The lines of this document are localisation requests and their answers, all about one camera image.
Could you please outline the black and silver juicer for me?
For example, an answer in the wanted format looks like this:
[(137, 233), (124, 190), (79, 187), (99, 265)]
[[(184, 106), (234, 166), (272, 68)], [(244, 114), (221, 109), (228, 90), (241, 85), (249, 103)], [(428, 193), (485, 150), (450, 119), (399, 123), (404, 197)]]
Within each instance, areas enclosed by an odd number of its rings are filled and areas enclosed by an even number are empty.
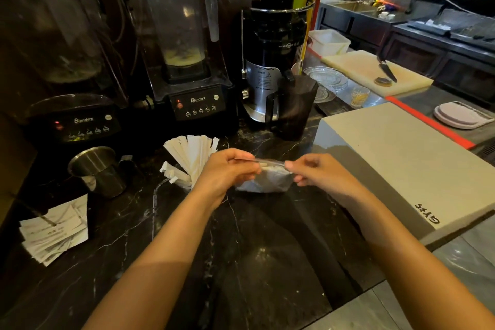
[(278, 91), (288, 70), (298, 70), (306, 43), (308, 15), (314, 0), (252, 0), (241, 11), (243, 106), (256, 122), (279, 117), (277, 101), (267, 98)]

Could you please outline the black blender with clear cover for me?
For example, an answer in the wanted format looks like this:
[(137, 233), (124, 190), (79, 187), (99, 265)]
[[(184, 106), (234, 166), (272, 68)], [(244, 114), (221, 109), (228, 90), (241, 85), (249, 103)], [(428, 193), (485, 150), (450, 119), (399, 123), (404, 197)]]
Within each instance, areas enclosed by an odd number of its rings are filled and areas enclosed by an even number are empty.
[(152, 32), (136, 33), (167, 134), (236, 132), (238, 108), (221, 51), (218, 0), (141, 1)]

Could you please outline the white digital kitchen scale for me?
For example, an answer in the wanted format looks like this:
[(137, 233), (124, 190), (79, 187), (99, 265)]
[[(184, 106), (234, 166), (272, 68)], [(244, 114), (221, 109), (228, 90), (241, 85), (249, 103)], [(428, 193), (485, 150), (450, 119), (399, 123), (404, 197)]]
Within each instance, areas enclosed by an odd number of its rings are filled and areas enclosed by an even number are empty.
[(494, 117), (460, 101), (438, 105), (433, 115), (443, 124), (463, 130), (473, 130), (495, 122)]

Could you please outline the red cutting board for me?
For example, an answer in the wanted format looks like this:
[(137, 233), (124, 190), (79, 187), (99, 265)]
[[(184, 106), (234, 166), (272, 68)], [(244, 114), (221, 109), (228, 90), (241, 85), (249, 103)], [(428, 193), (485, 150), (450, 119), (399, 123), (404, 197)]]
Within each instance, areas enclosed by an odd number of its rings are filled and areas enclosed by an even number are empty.
[(461, 137), (459, 134), (455, 133), (454, 131), (450, 130), (449, 128), (443, 126), (439, 122), (431, 119), (430, 117), (422, 114), (421, 112), (417, 111), (416, 109), (406, 105), (404, 102), (399, 101), (396, 97), (393, 96), (387, 96), (385, 97), (385, 100), (388, 102), (398, 106), (399, 108), (403, 109), (406, 111), (408, 114), (411, 114), (418, 120), (422, 121), (423, 123), (427, 124), (431, 128), (435, 129), (437, 132), (441, 133), (445, 137), (449, 138), (456, 144), (460, 145), (461, 147), (471, 150), (476, 147), (476, 144), (473, 142)]

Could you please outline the bundle of white paper sticks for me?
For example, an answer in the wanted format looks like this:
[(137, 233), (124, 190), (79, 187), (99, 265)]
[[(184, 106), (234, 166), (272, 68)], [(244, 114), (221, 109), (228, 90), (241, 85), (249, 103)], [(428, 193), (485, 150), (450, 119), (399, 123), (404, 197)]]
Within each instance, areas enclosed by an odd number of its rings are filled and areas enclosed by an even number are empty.
[(205, 135), (178, 136), (164, 143), (164, 148), (180, 166), (164, 162), (159, 172), (170, 183), (191, 190), (211, 154), (217, 151), (218, 138)]

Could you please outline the grey cutting board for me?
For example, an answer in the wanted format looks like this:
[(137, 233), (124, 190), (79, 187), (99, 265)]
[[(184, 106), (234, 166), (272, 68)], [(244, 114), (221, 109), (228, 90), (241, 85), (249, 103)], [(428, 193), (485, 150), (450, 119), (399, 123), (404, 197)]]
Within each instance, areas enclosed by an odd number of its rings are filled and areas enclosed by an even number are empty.
[(495, 210), (495, 167), (392, 103), (322, 118), (329, 153), (424, 245)]

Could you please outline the white cutting board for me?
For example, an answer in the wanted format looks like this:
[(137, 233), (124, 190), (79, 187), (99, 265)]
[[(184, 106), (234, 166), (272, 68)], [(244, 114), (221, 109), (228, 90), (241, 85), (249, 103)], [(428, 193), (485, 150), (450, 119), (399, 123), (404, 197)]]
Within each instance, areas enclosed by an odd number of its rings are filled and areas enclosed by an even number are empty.
[(380, 69), (377, 57), (363, 50), (322, 57), (321, 61), (383, 98), (425, 89), (433, 84), (433, 80), (428, 77), (424, 77), (398, 64), (387, 62), (398, 81), (392, 82), (390, 86), (381, 86), (375, 83), (375, 79), (378, 77), (384, 78), (386, 75)]

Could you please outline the clear glass plate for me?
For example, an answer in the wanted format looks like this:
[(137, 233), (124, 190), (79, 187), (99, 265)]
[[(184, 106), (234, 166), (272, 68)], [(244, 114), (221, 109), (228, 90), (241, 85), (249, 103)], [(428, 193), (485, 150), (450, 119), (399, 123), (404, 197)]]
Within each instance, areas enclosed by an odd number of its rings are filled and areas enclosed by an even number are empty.
[(338, 70), (325, 66), (309, 67), (302, 70), (302, 72), (317, 81), (321, 86), (327, 89), (331, 87), (335, 91), (345, 89), (349, 82), (349, 78), (346, 75)]

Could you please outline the person's left forearm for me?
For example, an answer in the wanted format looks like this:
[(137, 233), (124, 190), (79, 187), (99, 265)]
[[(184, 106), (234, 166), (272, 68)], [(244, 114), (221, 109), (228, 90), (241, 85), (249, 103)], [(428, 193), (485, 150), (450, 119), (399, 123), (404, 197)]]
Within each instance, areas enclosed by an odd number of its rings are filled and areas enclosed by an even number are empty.
[(208, 220), (231, 186), (196, 184), (82, 330), (164, 330)]

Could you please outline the white plastic container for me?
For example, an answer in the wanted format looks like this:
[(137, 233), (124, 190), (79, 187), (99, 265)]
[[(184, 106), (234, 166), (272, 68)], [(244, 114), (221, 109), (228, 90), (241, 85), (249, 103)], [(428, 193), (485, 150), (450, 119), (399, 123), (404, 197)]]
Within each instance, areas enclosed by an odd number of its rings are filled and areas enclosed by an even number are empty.
[(333, 29), (312, 30), (309, 47), (320, 57), (345, 54), (351, 41)]

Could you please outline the black blender with dark cover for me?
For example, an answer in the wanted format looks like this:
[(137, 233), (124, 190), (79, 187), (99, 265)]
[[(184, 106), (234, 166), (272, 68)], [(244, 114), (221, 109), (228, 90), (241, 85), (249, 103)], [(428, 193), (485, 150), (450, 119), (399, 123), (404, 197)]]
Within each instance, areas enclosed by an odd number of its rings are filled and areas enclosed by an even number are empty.
[(39, 151), (121, 137), (120, 59), (101, 0), (0, 0), (0, 106)]

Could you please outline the small drinking glass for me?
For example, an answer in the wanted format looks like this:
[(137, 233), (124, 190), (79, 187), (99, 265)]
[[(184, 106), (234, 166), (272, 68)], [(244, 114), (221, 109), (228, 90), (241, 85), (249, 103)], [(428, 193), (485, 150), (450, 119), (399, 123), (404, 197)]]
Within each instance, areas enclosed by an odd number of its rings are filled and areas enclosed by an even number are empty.
[(370, 89), (360, 85), (356, 85), (351, 92), (350, 106), (355, 109), (363, 108), (370, 93)]

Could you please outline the person's left hand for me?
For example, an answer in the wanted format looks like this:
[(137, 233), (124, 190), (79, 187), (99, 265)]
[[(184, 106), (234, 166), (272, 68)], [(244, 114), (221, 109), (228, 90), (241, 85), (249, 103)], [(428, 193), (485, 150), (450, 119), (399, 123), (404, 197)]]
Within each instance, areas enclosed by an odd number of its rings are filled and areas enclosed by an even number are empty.
[(232, 181), (231, 165), (254, 162), (254, 158), (251, 153), (236, 148), (211, 154), (191, 191), (191, 196), (208, 212), (212, 212), (222, 203), (227, 191), (237, 184)]

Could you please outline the stainless steel measuring cup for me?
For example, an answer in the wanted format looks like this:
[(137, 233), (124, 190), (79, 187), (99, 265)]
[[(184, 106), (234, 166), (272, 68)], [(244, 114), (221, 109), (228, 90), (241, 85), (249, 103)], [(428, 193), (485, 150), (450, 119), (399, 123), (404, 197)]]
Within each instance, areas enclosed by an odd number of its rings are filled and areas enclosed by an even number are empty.
[(71, 158), (67, 171), (80, 178), (90, 192), (114, 198), (127, 189), (127, 177), (121, 164), (132, 163), (133, 156), (117, 160), (115, 151), (106, 146), (92, 147)]

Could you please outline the clear plastic bag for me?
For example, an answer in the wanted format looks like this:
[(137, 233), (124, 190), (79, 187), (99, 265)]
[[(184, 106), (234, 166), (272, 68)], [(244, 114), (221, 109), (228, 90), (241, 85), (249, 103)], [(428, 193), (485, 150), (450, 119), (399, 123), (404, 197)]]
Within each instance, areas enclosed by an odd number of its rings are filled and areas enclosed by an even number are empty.
[(286, 192), (294, 182), (294, 175), (286, 170), (285, 163), (272, 159), (255, 158), (262, 172), (255, 179), (236, 185), (236, 190), (249, 193)]

